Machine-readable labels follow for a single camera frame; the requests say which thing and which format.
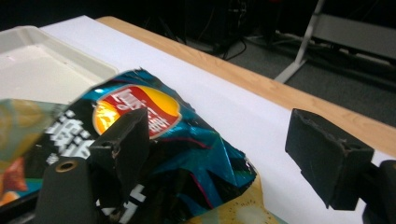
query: gray carpet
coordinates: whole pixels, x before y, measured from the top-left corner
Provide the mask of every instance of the gray carpet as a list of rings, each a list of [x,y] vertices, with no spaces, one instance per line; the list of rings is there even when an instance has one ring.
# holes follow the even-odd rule
[[[230,63],[269,78],[275,78],[294,61],[300,44],[298,41],[275,42],[277,45],[268,48],[256,38],[246,39],[245,43],[245,52]],[[242,42],[235,43],[228,56],[243,48]],[[286,84],[396,127],[394,66],[333,52],[311,48],[308,62]]]

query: shiny plastic wrapper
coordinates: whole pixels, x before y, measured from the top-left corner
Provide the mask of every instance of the shiny plastic wrapper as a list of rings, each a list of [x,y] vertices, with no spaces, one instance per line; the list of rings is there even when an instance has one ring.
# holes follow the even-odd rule
[[[149,155],[130,201],[119,209],[119,223],[186,221],[251,186],[256,172],[245,154],[142,69],[114,77],[71,104],[24,155],[25,175],[41,177],[60,157],[88,158],[88,146],[101,133],[122,114],[141,107],[148,109]],[[117,209],[102,211],[111,217]]]

